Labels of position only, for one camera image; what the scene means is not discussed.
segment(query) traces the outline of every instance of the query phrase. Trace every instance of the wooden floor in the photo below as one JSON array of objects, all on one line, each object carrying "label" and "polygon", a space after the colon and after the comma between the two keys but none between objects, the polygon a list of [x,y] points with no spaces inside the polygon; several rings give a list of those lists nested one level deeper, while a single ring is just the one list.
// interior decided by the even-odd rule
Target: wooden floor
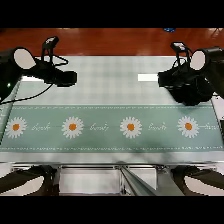
[{"label": "wooden floor", "polygon": [[172,41],[183,41],[192,50],[224,47],[224,29],[177,28],[168,33],[162,28],[8,28],[0,32],[0,51],[23,46],[40,56],[47,37],[60,38],[58,55],[175,55]]}]

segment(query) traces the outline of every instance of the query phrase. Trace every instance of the flower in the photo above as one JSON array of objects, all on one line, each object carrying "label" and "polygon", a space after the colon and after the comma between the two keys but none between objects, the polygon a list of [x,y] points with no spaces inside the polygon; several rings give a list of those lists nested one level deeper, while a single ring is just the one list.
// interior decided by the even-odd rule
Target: flower
[{"label": "flower", "polygon": [[199,127],[197,124],[197,121],[194,120],[194,118],[190,117],[182,117],[178,121],[177,127],[179,128],[179,131],[182,131],[182,135],[188,138],[194,138],[199,133]]},{"label": "flower", "polygon": [[121,122],[121,129],[120,131],[123,131],[123,135],[126,135],[126,138],[135,138],[136,136],[139,136],[141,134],[141,123],[138,119],[134,117],[126,117]]},{"label": "flower", "polygon": [[15,117],[6,126],[6,135],[8,138],[17,138],[26,130],[26,121],[22,117]]},{"label": "flower", "polygon": [[65,122],[63,122],[63,129],[64,135],[66,135],[66,138],[75,138],[76,136],[79,136],[82,134],[83,130],[83,122],[78,117],[69,117],[66,119]]}]

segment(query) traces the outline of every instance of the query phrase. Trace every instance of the table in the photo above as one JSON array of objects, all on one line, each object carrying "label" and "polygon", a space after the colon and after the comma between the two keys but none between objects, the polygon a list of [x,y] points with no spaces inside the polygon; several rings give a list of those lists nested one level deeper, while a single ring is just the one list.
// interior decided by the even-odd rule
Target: table
[{"label": "table", "polygon": [[[216,114],[222,116],[217,112],[222,100],[213,99],[219,102],[215,103],[216,113],[212,102],[185,107],[176,103],[166,89],[159,88],[156,81],[138,81],[138,74],[153,76],[169,69],[175,57],[65,58],[69,65],[60,69],[78,73],[75,86],[54,86],[38,98],[3,108],[8,110],[5,112],[8,116],[5,115],[2,129],[7,120],[8,126],[9,122],[11,127],[20,122],[24,129],[20,135],[14,135],[19,132],[9,129],[2,133],[1,162],[179,164],[223,161],[223,141],[216,117]],[[45,88],[46,84],[40,80],[23,80],[14,95],[17,99],[24,98]],[[193,125],[188,129],[196,127],[193,134],[190,132],[191,138],[179,130],[182,127],[177,127],[183,122]]]}]

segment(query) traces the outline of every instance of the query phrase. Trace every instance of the yellow flower center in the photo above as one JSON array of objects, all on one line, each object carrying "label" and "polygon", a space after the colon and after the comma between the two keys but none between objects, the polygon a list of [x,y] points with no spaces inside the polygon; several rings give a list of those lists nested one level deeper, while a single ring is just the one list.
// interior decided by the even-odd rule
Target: yellow flower center
[{"label": "yellow flower center", "polygon": [[192,129],[192,124],[186,123],[185,128],[190,131]]},{"label": "yellow flower center", "polygon": [[14,124],[12,126],[13,131],[18,131],[19,130],[19,124]]},{"label": "yellow flower center", "polygon": [[70,125],[69,125],[69,129],[70,129],[71,131],[74,131],[74,130],[76,129],[76,124],[70,124]]},{"label": "yellow flower center", "polygon": [[134,124],[128,124],[128,130],[133,131],[135,129]]}]

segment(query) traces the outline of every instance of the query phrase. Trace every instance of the white daisy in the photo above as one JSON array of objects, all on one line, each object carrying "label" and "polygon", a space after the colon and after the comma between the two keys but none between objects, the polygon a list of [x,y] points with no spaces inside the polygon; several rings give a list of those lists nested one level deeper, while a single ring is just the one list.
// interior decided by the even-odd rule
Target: white daisy
[{"label": "white daisy", "polygon": [[177,127],[179,128],[179,131],[182,131],[182,135],[188,138],[194,138],[194,136],[197,136],[199,133],[199,127],[197,121],[195,121],[194,118],[191,119],[190,117],[186,116],[182,117],[179,119]]},{"label": "white daisy", "polygon": [[23,134],[23,131],[26,130],[26,121],[22,117],[15,117],[6,126],[6,135],[8,138],[17,138]]},{"label": "white daisy", "polygon": [[126,135],[126,138],[135,138],[141,134],[141,126],[142,125],[138,119],[134,117],[126,117],[121,122],[120,131],[123,131],[123,135]]},{"label": "white daisy", "polygon": [[69,117],[66,119],[65,122],[63,122],[63,129],[64,135],[66,135],[66,138],[75,138],[76,136],[79,136],[82,134],[83,130],[83,122],[78,117]]}]

